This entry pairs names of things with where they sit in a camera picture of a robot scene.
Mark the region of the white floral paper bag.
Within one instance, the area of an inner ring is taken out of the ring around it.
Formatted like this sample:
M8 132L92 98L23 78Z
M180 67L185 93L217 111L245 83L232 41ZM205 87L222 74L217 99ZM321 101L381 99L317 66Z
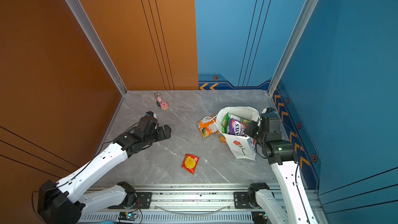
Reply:
M235 158L249 159L254 161L256 159L256 140L247 135L235 136L223 133L221 123L227 113L234 114L251 122L252 120L257 121L260 119L259 112L252 107L239 106L225 107L220 110L217 115L215 115L217 116L216 125L218 127L219 134L223 135L226 138L227 145L229 146Z

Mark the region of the purple white snack bag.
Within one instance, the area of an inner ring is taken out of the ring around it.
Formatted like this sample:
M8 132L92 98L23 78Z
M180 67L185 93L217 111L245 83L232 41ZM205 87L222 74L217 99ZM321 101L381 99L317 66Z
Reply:
M248 124L241 122L239 120L230 119L230 122L228 125L228 134L235 135L235 136L244 136L247 125Z

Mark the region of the green twin snack pack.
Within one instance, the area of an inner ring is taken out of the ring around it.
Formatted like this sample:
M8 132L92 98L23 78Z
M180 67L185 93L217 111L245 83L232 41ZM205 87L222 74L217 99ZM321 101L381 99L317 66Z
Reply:
M227 113L227 114L224 116L224 118L223 118L223 120L222 120L222 123L221 123L222 131L223 131L223 133L225 133L225 134L228 134L228 125L229 125L230 119L236 119L236 120L239 120L239 121L244 122L244 123L246 123L246 124L249 124L249 120L244 119L244 118L239 117L239 116L236 116L236 115L231 114L231 113Z

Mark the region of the small orange snack packet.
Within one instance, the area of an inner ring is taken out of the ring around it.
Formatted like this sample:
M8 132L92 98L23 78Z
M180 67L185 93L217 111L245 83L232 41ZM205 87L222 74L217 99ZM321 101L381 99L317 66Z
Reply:
M225 144L227 143L226 138L221 134L219 135L219 140L221 143L225 143Z

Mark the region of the red yellow snack packet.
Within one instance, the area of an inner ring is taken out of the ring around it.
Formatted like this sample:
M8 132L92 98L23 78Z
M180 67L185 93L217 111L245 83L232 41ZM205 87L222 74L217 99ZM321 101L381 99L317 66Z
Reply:
M186 169L191 174L194 174L199 160L199 157L195 155L186 154L181 167Z

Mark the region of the orange snack bag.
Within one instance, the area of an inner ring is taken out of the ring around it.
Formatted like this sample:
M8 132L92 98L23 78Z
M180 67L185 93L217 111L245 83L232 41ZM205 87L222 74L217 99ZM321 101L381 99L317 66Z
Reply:
M219 133L218 127L216 125L217 116L211 115L204 117L197 123L198 130L202 138L207 138L215 133Z

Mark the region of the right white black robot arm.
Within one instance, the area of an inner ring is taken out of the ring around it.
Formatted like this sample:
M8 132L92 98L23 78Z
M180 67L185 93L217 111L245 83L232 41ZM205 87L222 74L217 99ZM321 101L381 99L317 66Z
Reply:
M248 188L251 206L261 208L273 224L316 224L299 172L299 162L291 142L284 140L277 113L262 113L260 121L251 121L246 134L260 145L283 195L285 208L275 200L269 186L254 183Z

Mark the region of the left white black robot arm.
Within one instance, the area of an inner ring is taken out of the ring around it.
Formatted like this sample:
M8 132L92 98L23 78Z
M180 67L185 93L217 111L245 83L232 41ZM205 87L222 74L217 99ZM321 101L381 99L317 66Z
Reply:
M170 139L171 133L168 125L160 126L148 113L87 164L56 183L50 180L43 183L38 191L38 215L47 224L76 224L81 217L105 208L137 208L136 190L125 181L91 194L87 190L132 155L155 142Z

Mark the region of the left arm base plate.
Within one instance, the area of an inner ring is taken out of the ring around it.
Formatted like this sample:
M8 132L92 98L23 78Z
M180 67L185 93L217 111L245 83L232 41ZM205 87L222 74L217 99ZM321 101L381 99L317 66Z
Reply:
M128 193L119 205L108 207L108 209L149 209L152 200L152 192Z

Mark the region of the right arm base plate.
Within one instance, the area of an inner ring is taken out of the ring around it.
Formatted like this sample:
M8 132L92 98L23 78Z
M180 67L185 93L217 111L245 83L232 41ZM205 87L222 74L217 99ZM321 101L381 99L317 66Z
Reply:
M249 196L246 191L234 192L234 207L236 209L249 209L249 208L259 208L255 201Z

